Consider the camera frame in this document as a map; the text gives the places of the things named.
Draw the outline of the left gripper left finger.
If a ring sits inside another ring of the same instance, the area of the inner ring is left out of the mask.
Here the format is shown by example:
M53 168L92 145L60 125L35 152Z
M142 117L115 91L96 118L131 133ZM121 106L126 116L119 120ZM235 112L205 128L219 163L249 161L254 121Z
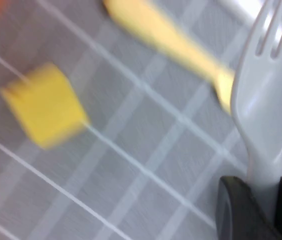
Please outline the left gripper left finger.
M282 240L267 220L250 187L236 176L222 176L217 193L219 240Z

